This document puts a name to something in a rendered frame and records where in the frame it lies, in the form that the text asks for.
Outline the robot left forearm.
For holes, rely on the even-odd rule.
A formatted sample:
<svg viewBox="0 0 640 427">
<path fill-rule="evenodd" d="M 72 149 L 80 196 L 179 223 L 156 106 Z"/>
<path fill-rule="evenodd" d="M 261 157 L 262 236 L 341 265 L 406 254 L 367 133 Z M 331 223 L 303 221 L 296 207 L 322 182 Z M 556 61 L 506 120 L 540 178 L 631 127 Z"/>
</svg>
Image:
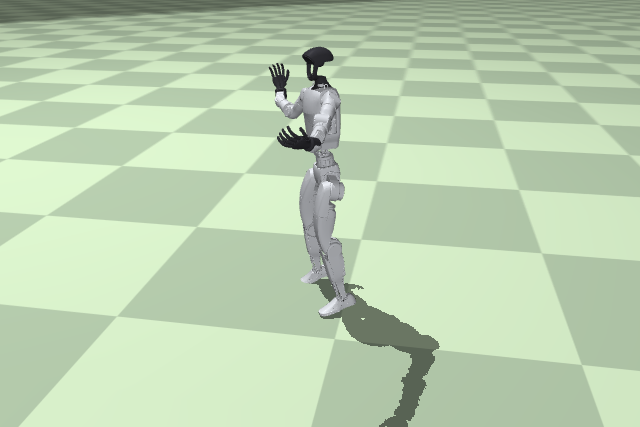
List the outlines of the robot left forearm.
<svg viewBox="0 0 640 427">
<path fill-rule="evenodd" d="M 330 126 L 331 126 L 331 117 L 330 116 L 328 117 L 327 123 L 319 122 L 319 123 L 316 123 L 314 125 L 310 137 L 318 138 L 321 141 L 321 146 L 315 145 L 313 150 L 310 151 L 311 153 L 316 153 L 318 150 L 320 150 L 322 148 L 322 144 L 323 144 L 325 138 L 328 135 Z"/>
</svg>

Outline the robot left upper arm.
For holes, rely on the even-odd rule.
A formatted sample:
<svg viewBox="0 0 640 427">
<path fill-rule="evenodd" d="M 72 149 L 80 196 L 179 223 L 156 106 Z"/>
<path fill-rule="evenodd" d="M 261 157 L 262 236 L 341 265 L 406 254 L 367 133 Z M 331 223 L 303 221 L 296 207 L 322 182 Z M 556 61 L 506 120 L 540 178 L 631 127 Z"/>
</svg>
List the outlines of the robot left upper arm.
<svg viewBox="0 0 640 427">
<path fill-rule="evenodd" d="M 331 117 L 331 121 L 335 115 L 336 109 L 340 106 L 341 100 L 334 93 L 326 92 L 320 100 L 321 110 L 320 114 L 316 114 L 313 120 L 313 127 L 316 123 L 327 123 L 328 117 Z"/>
</svg>

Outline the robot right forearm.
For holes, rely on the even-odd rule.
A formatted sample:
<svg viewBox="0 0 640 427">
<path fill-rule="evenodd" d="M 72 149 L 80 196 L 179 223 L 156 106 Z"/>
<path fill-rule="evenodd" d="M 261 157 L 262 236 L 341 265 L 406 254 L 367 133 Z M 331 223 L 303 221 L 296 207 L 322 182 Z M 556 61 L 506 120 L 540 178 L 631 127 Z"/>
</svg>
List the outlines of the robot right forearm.
<svg viewBox="0 0 640 427">
<path fill-rule="evenodd" d="M 279 107 L 283 113 L 284 113 L 284 107 L 286 105 L 294 105 L 293 103 L 285 99 L 284 91 L 276 92 L 275 103 L 276 103 L 276 106 Z"/>
</svg>

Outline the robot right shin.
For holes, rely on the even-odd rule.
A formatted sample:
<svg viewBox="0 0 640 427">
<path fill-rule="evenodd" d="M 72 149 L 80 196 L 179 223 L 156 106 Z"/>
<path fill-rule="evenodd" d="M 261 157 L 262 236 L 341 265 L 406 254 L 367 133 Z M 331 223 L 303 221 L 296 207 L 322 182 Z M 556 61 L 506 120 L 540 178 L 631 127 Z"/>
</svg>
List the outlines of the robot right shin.
<svg viewBox="0 0 640 427">
<path fill-rule="evenodd" d="M 320 246 L 318 244 L 317 238 L 316 236 L 311 236 L 308 234 L 308 232 L 306 231 L 304 225 L 303 225 L 303 230 L 304 230 L 304 237 L 305 237 L 305 242 L 306 242 L 306 247 L 307 247 L 307 251 L 308 254 L 310 254 L 310 260 L 311 260 L 311 264 L 313 265 L 313 272 L 315 273 L 320 272 L 321 270 L 321 264 L 320 264 Z M 315 266 L 314 266 L 315 264 Z M 316 269 L 316 270 L 315 270 Z M 318 270 L 319 269 L 319 270 Z"/>
</svg>

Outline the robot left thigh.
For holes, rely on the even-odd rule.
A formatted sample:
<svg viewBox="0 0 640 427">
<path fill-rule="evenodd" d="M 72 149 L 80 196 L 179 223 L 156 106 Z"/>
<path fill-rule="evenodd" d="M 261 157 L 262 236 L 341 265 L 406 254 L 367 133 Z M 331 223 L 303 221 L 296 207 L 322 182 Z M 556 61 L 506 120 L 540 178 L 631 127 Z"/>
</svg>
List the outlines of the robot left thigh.
<svg viewBox="0 0 640 427">
<path fill-rule="evenodd" d="M 336 207 L 331 201 L 342 200 L 344 196 L 344 184 L 339 182 L 335 175 L 327 175 L 325 182 L 320 183 L 313 212 L 314 231 L 318 244 L 327 256 L 327 250 L 331 243 L 341 242 L 332 236 L 336 219 Z"/>
</svg>

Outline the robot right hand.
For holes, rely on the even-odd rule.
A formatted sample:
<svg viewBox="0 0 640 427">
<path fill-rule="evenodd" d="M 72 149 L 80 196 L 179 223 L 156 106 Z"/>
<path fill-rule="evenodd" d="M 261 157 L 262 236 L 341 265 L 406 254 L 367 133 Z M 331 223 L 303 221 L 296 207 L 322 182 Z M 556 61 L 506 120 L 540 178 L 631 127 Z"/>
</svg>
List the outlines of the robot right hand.
<svg viewBox="0 0 640 427">
<path fill-rule="evenodd" d="M 275 95 L 276 95 L 276 92 L 278 92 L 278 91 L 284 91 L 284 96 L 285 96 L 285 99 L 286 99 L 286 98 L 287 98 L 287 92 L 286 92 L 286 89 L 285 89 L 284 87 L 287 85 L 287 83 L 286 83 L 286 82 L 287 82 L 287 80 L 288 80 L 288 78 L 289 78 L 289 70 L 287 70 L 287 72 L 286 72 L 287 74 L 286 74 L 286 78 L 285 78 L 285 72 L 284 72 L 284 66 L 283 66 L 283 64 L 281 63 L 281 67 L 282 67 L 282 75 L 281 75 L 281 69 L 280 69 L 279 64 L 278 64 L 278 63 L 276 63 L 276 65 L 277 65 L 277 68 L 278 68 L 278 73 L 279 73 L 279 75 L 278 75 L 278 73 L 277 73 L 277 70 L 276 70 L 275 65 L 272 65 L 272 66 L 273 66 L 273 68 L 274 68 L 274 72 L 275 72 L 275 76 L 276 76 L 276 77 L 274 76 L 274 73 L 273 73 L 273 70 L 271 69 L 271 67 L 269 67 L 270 72 L 271 72 L 271 75 L 272 75 L 272 78 L 273 78 L 273 79 L 272 79 L 272 80 L 273 80 L 273 84 L 274 84 L 274 86 L 277 88 L 277 89 L 275 90 Z"/>
</svg>

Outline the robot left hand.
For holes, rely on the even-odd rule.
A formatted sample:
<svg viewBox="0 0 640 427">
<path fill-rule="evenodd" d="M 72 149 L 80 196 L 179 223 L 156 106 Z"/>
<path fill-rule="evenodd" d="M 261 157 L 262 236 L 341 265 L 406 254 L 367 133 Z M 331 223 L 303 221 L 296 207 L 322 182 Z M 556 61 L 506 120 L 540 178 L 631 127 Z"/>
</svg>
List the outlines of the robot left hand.
<svg viewBox="0 0 640 427">
<path fill-rule="evenodd" d="M 277 136 L 277 140 L 284 147 L 288 147 L 288 148 L 292 148 L 292 149 L 304 149 L 305 151 L 312 151 L 315 145 L 321 146 L 321 141 L 318 138 L 308 137 L 306 132 L 303 130 L 302 127 L 300 127 L 299 130 L 303 134 L 303 136 L 298 136 L 298 135 L 294 134 L 294 132 L 290 129 L 289 126 L 287 126 L 287 130 L 289 131 L 289 133 L 293 137 L 290 137 L 285 132 L 284 129 L 282 129 L 282 133 L 284 134 L 284 136 L 288 140 L 285 137 L 283 137 L 281 132 L 279 132 L 279 136 L 280 137 Z"/>
</svg>

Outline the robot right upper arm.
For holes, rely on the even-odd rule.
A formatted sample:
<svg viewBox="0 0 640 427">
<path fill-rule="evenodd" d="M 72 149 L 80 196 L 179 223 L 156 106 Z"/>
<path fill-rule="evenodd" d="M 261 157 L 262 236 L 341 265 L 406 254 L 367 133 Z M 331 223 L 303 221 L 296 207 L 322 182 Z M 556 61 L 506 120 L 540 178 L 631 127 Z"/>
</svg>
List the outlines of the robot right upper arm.
<svg viewBox="0 0 640 427">
<path fill-rule="evenodd" d="M 296 119 L 301 113 L 303 113 L 303 96 L 307 88 L 303 88 L 300 92 L 300 96 L 295 101 L 294 105 L 286 105 L 284 107 L 284 114 L 290 119 Z"/>
</svg>

